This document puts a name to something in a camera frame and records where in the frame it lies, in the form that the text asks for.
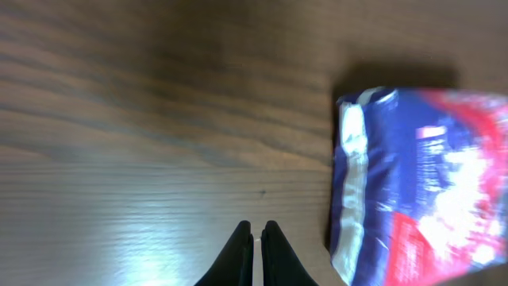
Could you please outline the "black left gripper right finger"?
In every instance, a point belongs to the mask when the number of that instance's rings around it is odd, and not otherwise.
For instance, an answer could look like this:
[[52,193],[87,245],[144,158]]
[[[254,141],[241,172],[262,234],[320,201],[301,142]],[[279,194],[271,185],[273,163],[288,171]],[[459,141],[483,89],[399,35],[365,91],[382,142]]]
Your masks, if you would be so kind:
[[305,270],[276,221],[261,234],[264,286],[318,286]]

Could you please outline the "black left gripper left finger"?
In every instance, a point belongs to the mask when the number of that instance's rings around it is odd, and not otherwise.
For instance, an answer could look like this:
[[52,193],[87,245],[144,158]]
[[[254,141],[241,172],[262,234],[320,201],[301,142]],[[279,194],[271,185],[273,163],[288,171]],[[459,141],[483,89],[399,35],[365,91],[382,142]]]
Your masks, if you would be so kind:
[[195,286],[252,286],[253,236],[249,221],[241,221],[209,270]]

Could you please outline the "purple red tissue pack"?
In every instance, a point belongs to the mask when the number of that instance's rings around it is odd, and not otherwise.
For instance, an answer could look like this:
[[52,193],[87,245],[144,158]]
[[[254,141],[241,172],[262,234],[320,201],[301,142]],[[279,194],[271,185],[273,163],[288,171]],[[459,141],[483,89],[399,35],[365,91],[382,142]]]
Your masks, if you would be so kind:
[[432,285],[507,261],[507,98],[377,87],[337,100],[331,262]]

